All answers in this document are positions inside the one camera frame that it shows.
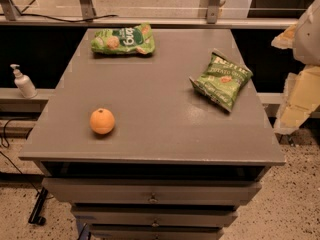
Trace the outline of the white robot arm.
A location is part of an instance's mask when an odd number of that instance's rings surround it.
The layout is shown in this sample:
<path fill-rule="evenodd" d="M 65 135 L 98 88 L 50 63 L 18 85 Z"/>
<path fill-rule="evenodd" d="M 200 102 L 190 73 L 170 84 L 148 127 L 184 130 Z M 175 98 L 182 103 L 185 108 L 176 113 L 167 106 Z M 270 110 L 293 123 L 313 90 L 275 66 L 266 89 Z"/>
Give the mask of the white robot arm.
<path fill-rule="evenodd" d="M 305 67 L 285 80 L 274 132 L 290 135 L 320 106 L 320 0 L 314 0 L 298 22 L 276 36 L 271 45 L 291 49 Z"/>

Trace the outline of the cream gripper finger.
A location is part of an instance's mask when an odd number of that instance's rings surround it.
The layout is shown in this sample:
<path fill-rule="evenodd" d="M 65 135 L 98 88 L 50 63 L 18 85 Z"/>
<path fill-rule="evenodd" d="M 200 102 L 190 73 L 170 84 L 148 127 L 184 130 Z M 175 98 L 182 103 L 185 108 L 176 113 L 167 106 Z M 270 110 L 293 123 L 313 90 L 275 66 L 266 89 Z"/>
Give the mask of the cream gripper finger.
<path fill-rule="evenodd" d="M 320 67 L 306 65 L 298 74 L 289 73 L 283 100 L 276 114 L 274 132 L 290 135 L 320 106 Z"/>
<path fill-rule="evenodd" d="M 295 30 L 296 30 L 296 24 L 291 25 L 281 34 L 276 36 L 272 40 L 271 45 L 279 49 L 291 49 L 293 47 Z"/>

